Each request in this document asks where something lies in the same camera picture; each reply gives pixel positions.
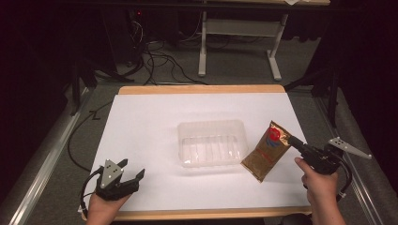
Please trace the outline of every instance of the cable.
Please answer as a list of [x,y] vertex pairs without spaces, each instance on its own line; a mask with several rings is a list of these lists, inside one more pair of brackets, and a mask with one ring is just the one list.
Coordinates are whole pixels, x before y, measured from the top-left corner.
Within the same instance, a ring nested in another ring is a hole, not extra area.
[[85,171],[87,171],[87,172],[90,172],[91,170],[89,170],[89,169],[87,169],[86,167],[82,166],[79,162],[77,162],[77,161],[73,158],[73,155],[72,155],[72,153],[71,153],[71,151],[70,151],[70,143],[71,143],[71,140],[72,140],[72,138],[73,138],[73,135],[74,135],[74,134],[76,133],[76,131],[79,129],[79,127],[80,127],[88,118],[90,118],[93,114],[95,114],[95,113],[97,113],[98,111],[100,111],[101,109],[105,108],[107,105],[111,104],[112,102],[113,102],[113,101],[110,101],[110,102],[108,102],[108,103],[102,105],[101,107],[97,108],[95,111],[90,111],[90,114],[89,114],[82,122],[80,122],[79,125],[77,125],[76,128],[74,128],[73,131],[72,131],[72,132],[70,133],[70,135],[69,135],[69,138],[68,138],[68,145],[67,145],[69,158],[70,158],[70,160],[71,160],[76,166],[78,166],[79,168],[81,168],[81,169],[83,169],[83,170],[85,170]]
[[337,154],[330,152],[331,155],[336,158],[340,165],[343,167],[344,169],[344,173],[345,173],[345,185],[340,189],[339,194],[336,196],[336,200],[337,202],[340,201],[343,197],[345,197],[345,191],[348,189],[348,187],[351,185],[352,183],[352,172],[350,167],[348,166],[348,164],[345,162],[345,160],[338,156]]
[[186,79],[188,79],[191,83],[200,83],[200,84],[208,85],[208,84],[205,83],[205,82],[197,81],[197,80],[194,80],[194,79],[190,78],[189,76],[187,76],[187,74],[185,73],[183,67],[175,60],[175,58],[174,58],[173,56],[168,55],[168,54],[165,54],[165,53],[163,53],[163,52],[155,52],[155,53],[152,53],[152,52],[150,52],[150,50],[148,50],[147,53],[148,53],[149,56],[150,56],[150,61],[152,62],[152,65],[150,65],[150,66],[152,66],[152,67],[155,66],[155,65],[154,65],[154,64],[155,64],[155,62],[154,62],[154,59],[155,59],[155,58],[166,59],[166,62],[165,62],[165,63],[162,63],[161,66],[162,66],[162,65],[165,65],[167,62],[171,62],[172,65],[173,65],[173,67],[172,67],[172,77],[173,77],[177,82],[183,83],[182,81],[180,81],[179,79],[177,79],[177,78],[175,77],[174,73],[173,73],[174,68],[175,68],[176,66],[180,69],[182,75],[183,75]]

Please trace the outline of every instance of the plastic tray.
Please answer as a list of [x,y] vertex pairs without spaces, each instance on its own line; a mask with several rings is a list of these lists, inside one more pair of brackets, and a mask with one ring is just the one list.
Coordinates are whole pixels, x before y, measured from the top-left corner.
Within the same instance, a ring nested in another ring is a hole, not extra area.
[[246,132],[240,120],[181,123],[178,140],[183,167],[238,164],[248,152]]

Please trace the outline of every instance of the snack bag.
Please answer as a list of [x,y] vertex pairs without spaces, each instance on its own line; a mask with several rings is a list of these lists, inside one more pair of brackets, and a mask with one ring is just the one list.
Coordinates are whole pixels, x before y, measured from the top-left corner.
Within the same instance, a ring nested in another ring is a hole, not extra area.
[[266,175],[289,149],[287,140],[290,133],[271,121],[266,133],[255,149],[246,156],[241,164],[261,183]]

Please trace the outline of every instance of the black wire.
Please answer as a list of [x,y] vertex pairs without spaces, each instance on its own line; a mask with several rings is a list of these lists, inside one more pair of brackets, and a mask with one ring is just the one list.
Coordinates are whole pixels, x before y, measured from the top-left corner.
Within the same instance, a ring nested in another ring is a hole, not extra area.
[[345,173],[345,185],[340,189],[339,194],[336,197],[337,202],[340,201],[343,196],[345,195],[345,191],[348,189],[348,187],[351,185],[352,183],[352,172],[350,167],[348,166],[348,164],[345,162],[345,160],[338,156],[335,153],[330,152],[334,158],[338,159],[340,162],[340,165],[343,167],[344,169],[344,173]]
[[80,123],[76,126],[76,128],[74,128],[73,131],[72,131],[72,132],[70,133],[70,135],[69,135],[69,138],[68,138],[68,145],[67,145],[69,158],[70,158],[70,160],[71,160],[76,166],[78,166],[79,168],[81,168],[81,169],[83,169],[83,170],[85,170],[85,171],[87,171],[87,172],[91,172],[91,170],[89,170],[89,169],[87,169],[86,167],[82,166],[79,162],[77,162],[77,161],[73,158],[73,155],[72,155],[71,150],[70,150],[70,143],[71,143],[71,140],[72,140],[72,138],[73,138],[73,135],[74,135],[74,134],[76,133],[76,131],[79,129],[79,127],[81,127],[82,124],[83,124],[85,121],[87,121],[88,118],[90,118],[93,114],[97,113],[98,111],[100,111],[101,109],[103,109],[103,108],[106,107],[107,105],[111,104],[112,102],[113,102],[113,101],[110,101],[110,102],[108,102],[108,103],[102,105],[101,107],[97,108],[95,111],[91,111],[91,113],[90,113],[82,122],[80,122]]
[[197,81],[197,80],[194,80],[194,79],[190,78],[189,76],[187,76],[187,74],[186,74],[185,71],[184,71],[184,68],[175,60],[175,58],[174,58],[173,56],[171,56],[171,55],[169,55],[169,54],[165,54],[165,53],[163,53],[163,52],[156,52],[156,53],[148,52],[148,53],[150,53],[150,57],[151,57],[151,59],[152,59],[152,64],[154,64],[154,61],[153,61],[154,58],[163,58],[163,59],[168,60],[168,62],[171,62],[171,63],[173,64],[173,67],[172,67],[172,76],[173,76],[173,78],[174,78],[176,81],[178,81],[179,83],[182,83],[182,81],[178,80],[178,79],[174,76],[174,73],[173,73],[173,70],[174,70],[175,66],[177,66],[177,67],[180,69],[182,75],[183,75],[186,79],[188,79],[191,83],[200,83],[200,84],[208,85],[208,84],[205,83],[205,82]]
[[153,84],[156,85],[156,82],[155,82],[155,80],[153,79],[153,71],[155,70],[155,61],[154,61],[154,59],[153,59],[152,53],[151,53],[150,50],[148,49],[148,45],[146,45],[146,51],[147,51],[147,54],[149,54],[149,59],[150,59],[150,61],[152,61],[152,65],[150,65],[150,66],[151,66],[151,69],[149,69],[148,67],[146,67],[146,65],[144,65],[144,67],[146,68],[146,70],[149,72],[149,78],[146,80],[146,82],[144,82],[143,86],[147,85],[149,82],[152,82]]

